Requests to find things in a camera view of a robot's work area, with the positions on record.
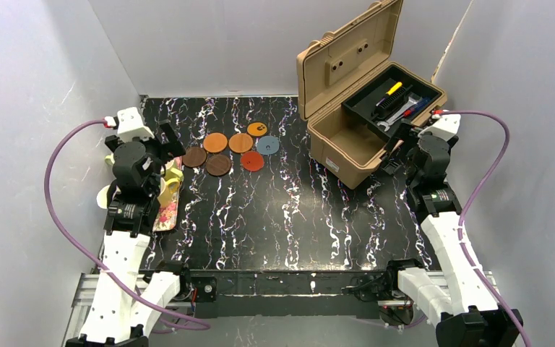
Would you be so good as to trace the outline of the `dark walnut coaster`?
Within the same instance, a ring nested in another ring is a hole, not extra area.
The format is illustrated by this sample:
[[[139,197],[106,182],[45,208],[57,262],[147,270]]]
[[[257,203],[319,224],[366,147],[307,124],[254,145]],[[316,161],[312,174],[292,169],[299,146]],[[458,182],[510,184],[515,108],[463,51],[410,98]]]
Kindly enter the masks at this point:
[[[211,155],[205,164],[205,169],[211,176],[221,177],[230,172],[232,160],[223,154]]]

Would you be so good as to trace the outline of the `light wooden coaster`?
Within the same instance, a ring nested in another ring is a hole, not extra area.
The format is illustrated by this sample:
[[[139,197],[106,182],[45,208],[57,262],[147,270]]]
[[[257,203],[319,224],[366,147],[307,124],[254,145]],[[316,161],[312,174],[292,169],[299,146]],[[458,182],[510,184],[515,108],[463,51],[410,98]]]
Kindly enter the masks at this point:
[[[252,149],[254,145],[253,138],[247,133],[238,133],[233,135],[229,141],[228,146],[234,153],[245,153]]]

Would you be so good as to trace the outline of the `red coaster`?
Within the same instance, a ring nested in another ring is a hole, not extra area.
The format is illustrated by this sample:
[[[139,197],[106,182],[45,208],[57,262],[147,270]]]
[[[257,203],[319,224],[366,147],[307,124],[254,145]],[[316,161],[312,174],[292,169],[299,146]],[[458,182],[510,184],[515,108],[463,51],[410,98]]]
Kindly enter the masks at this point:
[[[259,171],[264,167],[264,158],[257,151],[248,151],[241,156],[241,166],[250,172]]]

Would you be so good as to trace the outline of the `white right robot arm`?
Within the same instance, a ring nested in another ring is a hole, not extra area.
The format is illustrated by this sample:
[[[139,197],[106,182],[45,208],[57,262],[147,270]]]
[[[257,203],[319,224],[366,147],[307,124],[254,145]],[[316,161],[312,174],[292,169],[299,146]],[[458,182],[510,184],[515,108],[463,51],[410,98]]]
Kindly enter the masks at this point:
[[[412,146],[405,166],[408,207],[434,248],[447,289],[409,259],[388,263],[379,292],[413,301],[434,326],[439,346],[513,346],[524,336],[522,317],[501,302],[483,273],[466,234],[465,211],[447,181],[456,133],[404,121],[392,136]]]

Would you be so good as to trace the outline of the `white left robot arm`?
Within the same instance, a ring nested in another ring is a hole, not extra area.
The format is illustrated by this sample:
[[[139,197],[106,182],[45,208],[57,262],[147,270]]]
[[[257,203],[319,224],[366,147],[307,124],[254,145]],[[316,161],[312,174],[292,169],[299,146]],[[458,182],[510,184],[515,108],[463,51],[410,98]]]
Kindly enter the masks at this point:
[[[144,125],[128,135],[123,121],[106,138],[113,155],[114,179],[106,192],[103,256],[88,316],[79,335],[65,346],[148,346],[149,336],[168,302],[181,291],[181,264],[166,265],[147,279],[137,294],[137,277],[150,242],[162,193],[172,193],[163,174],[166,163],[186,150],[173,127],[159,124],[167,141]]]

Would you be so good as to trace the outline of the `dark brown coaster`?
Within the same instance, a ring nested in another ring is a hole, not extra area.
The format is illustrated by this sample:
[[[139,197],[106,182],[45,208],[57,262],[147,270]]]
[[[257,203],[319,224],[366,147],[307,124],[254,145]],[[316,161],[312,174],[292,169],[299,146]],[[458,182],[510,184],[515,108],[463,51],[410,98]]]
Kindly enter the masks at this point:
[[[182,164],[188,168],[202,166],[207,160],[207,151],[199,146],[191,146],[186,149],[186,154],[182,156]]]

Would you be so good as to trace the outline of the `orange wooden coaster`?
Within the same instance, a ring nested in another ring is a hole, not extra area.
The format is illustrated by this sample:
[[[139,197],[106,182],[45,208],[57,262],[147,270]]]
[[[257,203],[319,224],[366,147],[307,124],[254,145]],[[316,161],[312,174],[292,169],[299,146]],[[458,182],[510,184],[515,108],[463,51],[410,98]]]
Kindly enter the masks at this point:
[[[209,153],[221,153],[228,146],[228,138],[223,133],[213,132],[204,138],[202,144]]]

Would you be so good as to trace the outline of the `orange smiley coaster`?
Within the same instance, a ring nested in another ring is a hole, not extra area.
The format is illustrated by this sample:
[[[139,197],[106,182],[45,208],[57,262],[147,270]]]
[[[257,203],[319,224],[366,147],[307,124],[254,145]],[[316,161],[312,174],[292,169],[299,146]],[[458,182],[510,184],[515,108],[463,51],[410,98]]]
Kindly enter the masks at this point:
[[[260,121],[252,122],[246,128],[247,134],[252,137],[263,137],[268,132],[267,125]]]

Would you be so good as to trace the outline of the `blue grey coaster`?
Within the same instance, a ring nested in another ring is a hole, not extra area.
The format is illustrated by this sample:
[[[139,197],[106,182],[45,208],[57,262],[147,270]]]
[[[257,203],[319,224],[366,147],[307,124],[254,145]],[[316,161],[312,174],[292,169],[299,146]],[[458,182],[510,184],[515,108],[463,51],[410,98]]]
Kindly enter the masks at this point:
[[[256,149],[261,155],[272,155],[280,149],[280,141],[271,135],[263,136],[257,140]]]

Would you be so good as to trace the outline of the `red blue screwdriver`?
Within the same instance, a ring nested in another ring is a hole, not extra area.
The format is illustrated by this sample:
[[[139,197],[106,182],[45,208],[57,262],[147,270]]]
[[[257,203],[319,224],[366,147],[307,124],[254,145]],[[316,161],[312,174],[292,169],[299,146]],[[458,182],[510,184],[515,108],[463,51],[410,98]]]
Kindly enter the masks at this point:
[[[427,106],[427,104],[429,103],[430,100],[431,100],[430,98],[420,99],[416,104],[412,105],[410,108],[405,110],[402,114],[402,117],[405,119],[405,118],[411,116],[412,114],[415,114],[416,112],[424,109]]]

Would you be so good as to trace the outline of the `green mug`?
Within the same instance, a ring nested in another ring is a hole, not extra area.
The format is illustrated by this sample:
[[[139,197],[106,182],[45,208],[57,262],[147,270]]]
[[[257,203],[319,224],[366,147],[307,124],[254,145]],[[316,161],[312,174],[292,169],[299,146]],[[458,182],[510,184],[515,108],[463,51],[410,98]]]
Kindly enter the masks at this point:
[[[111,153],[111,154],[107,155],[106,157],[104,157],[104,161],[105,161],[105,163],[106,163],[106,165],[107,165],[108,167],[113,167],[113,165],[114,165],[114,163],[115,163],[113,153]]]

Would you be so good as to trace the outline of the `silver wrench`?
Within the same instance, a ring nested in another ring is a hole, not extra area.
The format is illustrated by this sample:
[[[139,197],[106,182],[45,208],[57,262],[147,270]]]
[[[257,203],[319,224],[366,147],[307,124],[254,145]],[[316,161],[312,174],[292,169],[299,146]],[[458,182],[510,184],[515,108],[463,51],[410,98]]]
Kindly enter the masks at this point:
[[[420,101],[422,101],[422,98],[414,98],[412,96],[410,96],[408,98],[408,101],[405,103],[404,106],[402,106],[400,109],[398,109],[396,112],[393,113],[393,115],[391,115],[388,119],[384,120],[384,121],[379,121],[377,123],[378,127],[382,127],[383,130],[385,132],[387,132],[390,127],[400,118],[403,117],[403,114],[410,109],[411,107],[414,107],[415,105],[417,105]]]

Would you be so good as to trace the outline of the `black toolbox tray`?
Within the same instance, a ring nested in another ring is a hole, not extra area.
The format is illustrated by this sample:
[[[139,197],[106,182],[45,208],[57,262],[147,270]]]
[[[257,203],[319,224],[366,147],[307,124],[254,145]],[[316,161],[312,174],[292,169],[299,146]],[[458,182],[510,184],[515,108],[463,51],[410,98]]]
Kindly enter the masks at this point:
[[[387,141],[402,120],[412,121],[444,103],[446,93],[395,63],[342,102],[345,114]]]

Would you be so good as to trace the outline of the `yellow mug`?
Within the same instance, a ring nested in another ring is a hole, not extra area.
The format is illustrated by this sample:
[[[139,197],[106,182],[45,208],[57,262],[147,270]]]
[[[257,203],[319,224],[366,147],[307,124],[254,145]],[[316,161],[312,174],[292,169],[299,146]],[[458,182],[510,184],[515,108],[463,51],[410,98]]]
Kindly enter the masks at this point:
[[[180,164],[177,158],[167,162],[161,168],[158,202],[162,208],[168,207],[173,201],[173,196],[180,190],[181,183],[184,180],[184,173],[181,170]]]

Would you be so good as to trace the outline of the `blue mug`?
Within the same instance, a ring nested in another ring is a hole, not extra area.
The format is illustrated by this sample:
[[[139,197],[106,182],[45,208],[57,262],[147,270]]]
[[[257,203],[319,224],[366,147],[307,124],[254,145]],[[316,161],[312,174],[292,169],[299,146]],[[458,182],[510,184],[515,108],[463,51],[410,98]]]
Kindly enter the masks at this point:
[[[110,189],[110,185],[104,186],[96,195],[96,203],[98,207],[102,210],[106,210],[108,208],[108,190]]]

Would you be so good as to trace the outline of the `floral tray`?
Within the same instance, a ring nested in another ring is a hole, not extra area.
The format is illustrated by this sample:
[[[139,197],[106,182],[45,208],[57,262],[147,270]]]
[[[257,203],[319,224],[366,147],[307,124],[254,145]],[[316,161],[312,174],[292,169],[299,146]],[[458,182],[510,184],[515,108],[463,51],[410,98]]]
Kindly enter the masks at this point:
[[[178,161],[181,163],[180,166],[181,166],[181,170],[183,171],[183,168],[182,168],[183,164],[181,161],[181,157],[178,157]],[[154,232],[170,231],[176,227],[178,201],[179,201],[182,185],[183,185],[183,182],[181,183],[179,192],[173,196],[173,201],[168,207],[162,208],[160,206],[157,217],[153,225]]]

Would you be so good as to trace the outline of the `tan plastic toolbox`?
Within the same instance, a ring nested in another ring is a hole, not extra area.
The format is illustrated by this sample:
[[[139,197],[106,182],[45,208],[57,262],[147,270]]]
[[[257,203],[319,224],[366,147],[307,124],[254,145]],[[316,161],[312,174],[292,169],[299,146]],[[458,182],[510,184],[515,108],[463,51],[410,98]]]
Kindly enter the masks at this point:
[[[426,99],[406,116],[416,126],[447,102],[441,88],[391,59],[401,1],[375,1],[297,56],[298,109],[311,135],[310,156],[355,189],[393,149],[398,125],[379,122]]]

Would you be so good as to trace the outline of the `yellow handled screwdriver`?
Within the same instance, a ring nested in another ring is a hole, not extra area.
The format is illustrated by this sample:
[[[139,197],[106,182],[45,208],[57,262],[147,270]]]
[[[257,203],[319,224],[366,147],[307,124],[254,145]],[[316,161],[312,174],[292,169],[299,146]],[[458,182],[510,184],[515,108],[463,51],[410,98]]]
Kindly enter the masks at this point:
[[[397,90],[399,90],[402,87],[403,83],[402,82],[396,82],[380,99],[380,101],[378,101],[376,103],[376,107],[380,106],[382,102],[386,101],[386,99],[388,99],[388,97],[390,97],[392,94],[394,94]]]

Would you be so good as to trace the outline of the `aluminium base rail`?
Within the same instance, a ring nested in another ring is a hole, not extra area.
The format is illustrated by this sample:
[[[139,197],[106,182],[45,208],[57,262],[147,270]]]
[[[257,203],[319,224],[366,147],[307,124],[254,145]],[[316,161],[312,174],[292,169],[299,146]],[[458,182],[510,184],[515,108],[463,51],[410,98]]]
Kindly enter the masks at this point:
[[[375,319],[381,310],[403,307],[404,298],[371,299],[348,294],[345,288],[380,276],[380,271],[194,270],[200,289],[196,317],[354,316]]]

